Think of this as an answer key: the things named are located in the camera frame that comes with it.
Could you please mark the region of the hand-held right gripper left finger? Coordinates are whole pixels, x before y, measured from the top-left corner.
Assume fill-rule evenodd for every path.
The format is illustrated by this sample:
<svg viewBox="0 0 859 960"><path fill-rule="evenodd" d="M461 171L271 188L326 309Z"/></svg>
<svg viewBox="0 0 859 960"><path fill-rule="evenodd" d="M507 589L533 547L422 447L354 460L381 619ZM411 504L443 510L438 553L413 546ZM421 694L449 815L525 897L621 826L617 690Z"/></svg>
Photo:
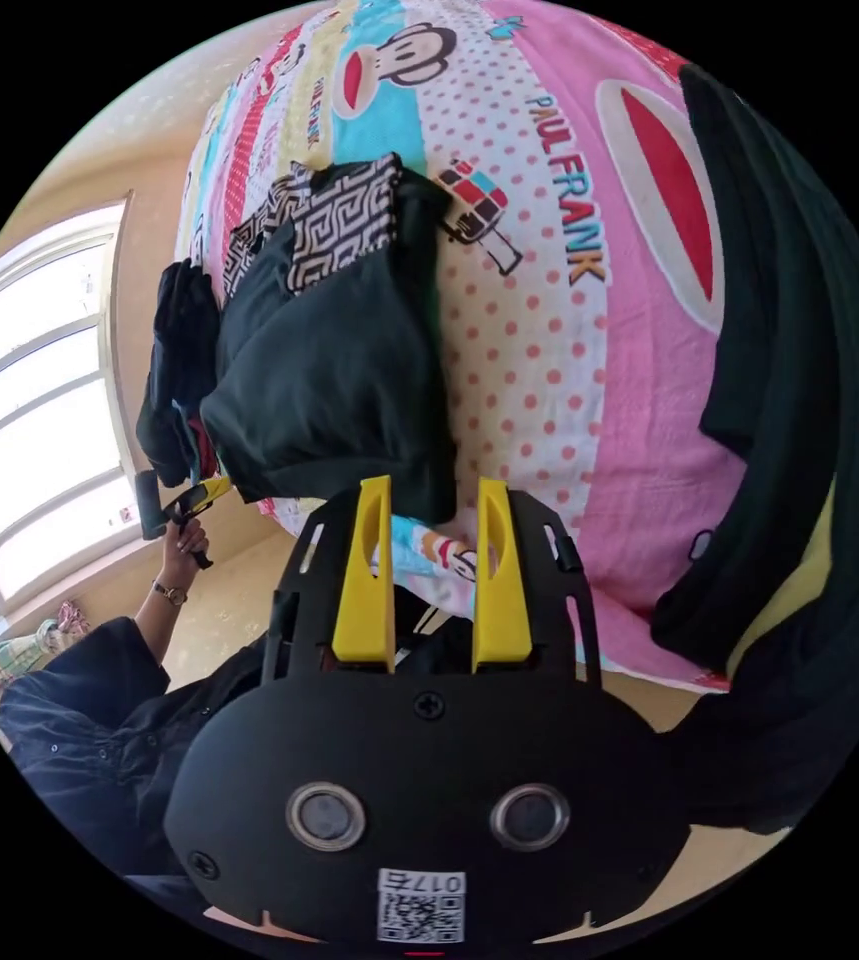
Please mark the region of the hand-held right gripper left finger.
<svg viewBox="0 0 859 960"><path fill-rule="evenodd" d="M331 644L342 665L395 664L391 519L391 478L383 475L364 480L355 508Z"/></svg>

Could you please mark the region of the person's left hand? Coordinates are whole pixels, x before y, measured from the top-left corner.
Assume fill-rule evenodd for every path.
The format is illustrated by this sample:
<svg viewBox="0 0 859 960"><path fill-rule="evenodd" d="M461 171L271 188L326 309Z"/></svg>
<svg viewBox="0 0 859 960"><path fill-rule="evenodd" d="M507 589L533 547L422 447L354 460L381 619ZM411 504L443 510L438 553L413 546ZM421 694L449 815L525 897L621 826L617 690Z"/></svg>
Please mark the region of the person's left hand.
<svg viewBox="0 0 859 960"><path fill-rule="evenodd" d="M168 522L163 537L162 582L167 586L191 584L201 570L197 554L207 554L209 540L198 518L180 526Z"/></svg>

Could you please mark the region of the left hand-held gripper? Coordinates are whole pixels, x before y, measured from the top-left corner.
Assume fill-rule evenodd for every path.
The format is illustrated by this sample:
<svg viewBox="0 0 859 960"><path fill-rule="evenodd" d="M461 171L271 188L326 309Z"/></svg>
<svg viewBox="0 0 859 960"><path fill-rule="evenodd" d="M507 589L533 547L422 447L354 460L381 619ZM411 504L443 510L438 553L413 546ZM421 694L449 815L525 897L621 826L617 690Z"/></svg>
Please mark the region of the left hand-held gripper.
<svg viewBox="0 0 859 960"><path fill-rule="evenodd" d="M232 490L233 483L228 477L212 476L185 491L185 508L178 499L161 508L166 521L163 534L165 569L208 570L212 567L208 556L209 541L198 515Z"/></svg>

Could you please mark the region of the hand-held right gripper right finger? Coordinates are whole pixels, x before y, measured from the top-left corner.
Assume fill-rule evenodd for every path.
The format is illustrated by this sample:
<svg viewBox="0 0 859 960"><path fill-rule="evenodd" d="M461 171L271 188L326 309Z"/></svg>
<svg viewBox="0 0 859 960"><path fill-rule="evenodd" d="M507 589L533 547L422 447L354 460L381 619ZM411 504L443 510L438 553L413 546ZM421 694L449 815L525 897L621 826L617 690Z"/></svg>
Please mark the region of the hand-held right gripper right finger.
<svg viewBox="0 0 859 960"><path fill-rule="evenodd" d="M472 671L521 666L532 651L509 490L503 481L482 477L477 496Z"/></svg>

